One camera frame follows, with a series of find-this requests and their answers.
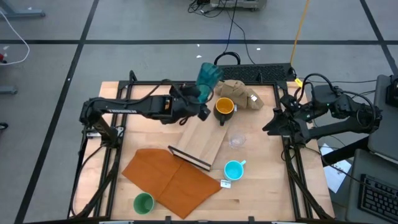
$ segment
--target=teal cup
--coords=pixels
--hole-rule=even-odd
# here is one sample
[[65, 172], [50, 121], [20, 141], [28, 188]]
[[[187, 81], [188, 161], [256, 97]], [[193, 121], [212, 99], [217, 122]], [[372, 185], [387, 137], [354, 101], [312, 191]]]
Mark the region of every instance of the teal cup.
[[224, 167], [224, 176], [227, 180], [235, 181], [239, 180], [243, 176], [243, 165], [246, 161], [238, 162], [238, 161], [229, 161], [225, 164]]
[[151, 194], [141, 193], [134, 199], [134, 211], [140, 215], [148, 214], [155, 207], [155, 199]]

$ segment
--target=light blue cup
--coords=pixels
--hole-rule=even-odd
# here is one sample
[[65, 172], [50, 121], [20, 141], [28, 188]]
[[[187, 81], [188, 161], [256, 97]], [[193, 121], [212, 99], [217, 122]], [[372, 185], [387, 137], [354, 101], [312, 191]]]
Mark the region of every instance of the light blue cup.
[[224, 167], [224, 176], [227, 180], [235, 181], [239, 180], [243, 176], [243, 165], [246, 161], [229, 161]]

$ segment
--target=green mug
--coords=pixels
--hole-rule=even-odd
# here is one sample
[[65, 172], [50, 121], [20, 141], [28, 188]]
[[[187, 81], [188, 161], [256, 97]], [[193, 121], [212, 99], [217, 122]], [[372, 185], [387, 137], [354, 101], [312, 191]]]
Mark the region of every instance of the green mug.
[[141, 193], [134, 199], [134, 211], [140, 215], [148, 214], [155, 207], [155, 199], [151, 194]]

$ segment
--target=wooden table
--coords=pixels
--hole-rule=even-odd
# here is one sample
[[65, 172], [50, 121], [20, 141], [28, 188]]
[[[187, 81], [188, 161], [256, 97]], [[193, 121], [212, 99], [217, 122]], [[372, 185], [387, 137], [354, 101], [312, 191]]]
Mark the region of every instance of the wooden table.
[[[118, 82], [103, 82], [99, 95], [105, 98], [115, 98], [117, 86]], [[294, 83], [288, 83], [288, 86], [289, 93], [293, 93], [297, 88]], [[131, 98], [141, 98], [153, 87], [152, 85], [133, 86]], [[169, 88], [169, 86], [161, 86], [154, 95], [167, 94]], [[262, 131], [262, 127], [273, 117], [274, 90], [272, 86], [251, 86], [251, 88], [257, 92], [265, 105], [259, 111], [238, 110], [234, 114], [234, 119], [231, 120], [233, 123], [223, 139], [211, 171], [204, 171], [207, 175], [220, 181], [223, 179], [224, 165], [228, 161], [245, 159], [247, 163], [244, 176], [241, 180], [233, 182], [231, 189], [221, 189], [208, 198], [189, 214], [186, 220], [246, 221], [248, 216], [254, 216], [256, 221], [295, 220], [286, 164], [280, 158], [281, 137], [268, 136]], [[111, 114], [104, 114], [104, 119], [109, 123], [111, 117]], [[167, 146], [175, 145], [181, 138], [184, 129], [185, 127], [178, 123], [162, 125], [159, 121], [146, 119], [140, 115], [127, 117], [127, 128], [111, 215], [113, 220], [164, 220], [167, 215], [170, 215], [172, 220], [180, 220], [178, 216], [159, 203], [155, 205], [155, 209], [150, 214], [136, 214], [132, 205], [134, 198], [142, 190], [120, 173], [138, 149], [168, 150]], [[228, 144], [228, 136], [236, 131], [244, 133], [246, 137], [246, 142], [239, 149], [230, 148]], [[85, 159], [98, 148], [99, 144], [99, 138], [88, 141]], [[318, 150], [316, 141], [309, 142], [307, 146]], [[82, 210], [98, 188], [104, 152], [103, 149], [90, 159], [81, 173], [74, 203], [76, 212]], [[309, 191], [325, 211], [334, 217], [320, 156], [306, 149], [302, 149], [301, 152]], [[300, 213], [302, 217], [305, 217], [302, 194], [298, 188], [297, 192]], [[102, 215], [105, 214], [107, 199], [108, 191], [103, 195]]]

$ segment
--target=clear glass cup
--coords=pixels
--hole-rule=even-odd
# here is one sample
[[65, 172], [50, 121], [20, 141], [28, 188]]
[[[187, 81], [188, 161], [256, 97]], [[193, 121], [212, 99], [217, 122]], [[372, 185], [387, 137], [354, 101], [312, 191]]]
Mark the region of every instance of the clear glass cup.
[[229, 146], [232, 148], [241, 147], [246, 142], [246, 137], [243, 133], [232, 133], [229, 135]]

